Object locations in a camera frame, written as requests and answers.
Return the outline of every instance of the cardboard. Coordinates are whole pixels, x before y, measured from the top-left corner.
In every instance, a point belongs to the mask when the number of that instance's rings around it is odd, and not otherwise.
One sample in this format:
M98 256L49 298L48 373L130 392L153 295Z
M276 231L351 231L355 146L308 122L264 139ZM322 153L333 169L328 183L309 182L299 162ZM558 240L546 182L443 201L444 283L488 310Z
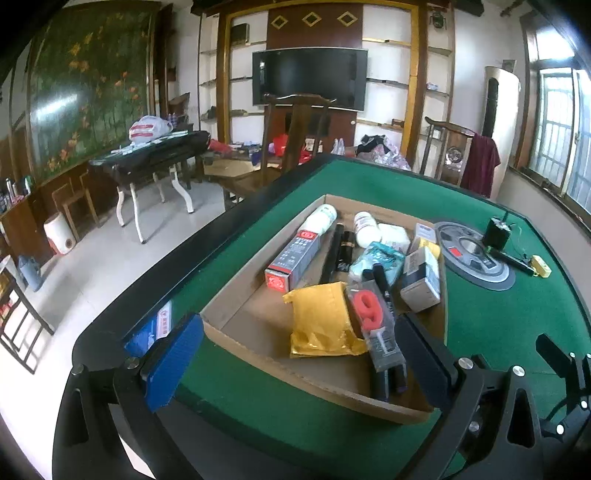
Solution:
M325 195L289 221L204 307L200 314L205 322L205 333L214 343L256 368L327 401L397 423L426 421L433 408L420 391L411 370L407 391L392 395L390 403L386 403L368 397L369 355L290 358L293 310L290 304L283 302L281 293L265 285L264 271L293 238L306 217L322 203L333 205L339 216L321 237L320 250L304 272L298 288L318 283L336 224L343 223L346 230L352 230L357 212L367 211L378 222L403 226L410 237L414 235L417 222L433 227L430 222L394 210ZM353 258L361 252L361 248L355 248ZM441 302L417 316L433 336L445 342L447 291L443 255L438 259L438 265ZM347 277L347 274L337 273L333 281L347 281ZM399 295L393 297L400 313L410 311Z

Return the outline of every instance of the painting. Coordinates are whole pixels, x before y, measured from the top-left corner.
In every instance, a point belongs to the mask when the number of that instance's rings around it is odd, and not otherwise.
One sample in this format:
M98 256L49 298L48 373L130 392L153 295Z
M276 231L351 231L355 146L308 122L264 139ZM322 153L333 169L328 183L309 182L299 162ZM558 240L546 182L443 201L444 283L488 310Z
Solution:
M28 85L35 177L127 144L149 113L149 66L160 4L109 1L64 8L33 41Z

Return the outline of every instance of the white bottle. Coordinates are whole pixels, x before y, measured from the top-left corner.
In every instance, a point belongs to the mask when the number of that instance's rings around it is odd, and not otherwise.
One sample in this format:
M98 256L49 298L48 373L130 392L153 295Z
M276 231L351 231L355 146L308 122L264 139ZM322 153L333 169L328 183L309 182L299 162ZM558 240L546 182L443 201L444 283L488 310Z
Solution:
M335 207L325 203L314 210L298 230L308 230L323 235L336 220L336 216Z
M355 238L361 248L367 248L371 242L379 242L382 232L378 228L374 217L368 212L359 212L353 218Z

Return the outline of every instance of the television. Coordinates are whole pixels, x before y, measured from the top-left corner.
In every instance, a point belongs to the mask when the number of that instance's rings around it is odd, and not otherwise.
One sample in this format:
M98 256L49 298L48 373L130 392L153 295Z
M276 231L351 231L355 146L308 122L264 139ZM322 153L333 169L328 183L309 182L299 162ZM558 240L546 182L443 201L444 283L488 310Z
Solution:
M305 47L252 54L252 103L270 93L314 93L348 110L365 108L368 51L361 48Z

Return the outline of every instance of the product box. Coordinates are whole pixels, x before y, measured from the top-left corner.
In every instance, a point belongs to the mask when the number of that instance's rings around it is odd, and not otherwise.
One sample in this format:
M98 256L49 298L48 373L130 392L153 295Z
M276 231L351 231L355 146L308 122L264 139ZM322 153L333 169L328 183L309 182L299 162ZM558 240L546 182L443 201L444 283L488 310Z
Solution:
M410 246L410 252L414 252L421 247L428 247L435 258L439 258L441 248L437 244L437 234L430 226L417 223L414 226L414 238Z
M439 303L439 266L428 247L421 247L406 257L400 296L414 312Z
M320 248L320 236L300 230L265 269L267 287L282 293L293 290Z

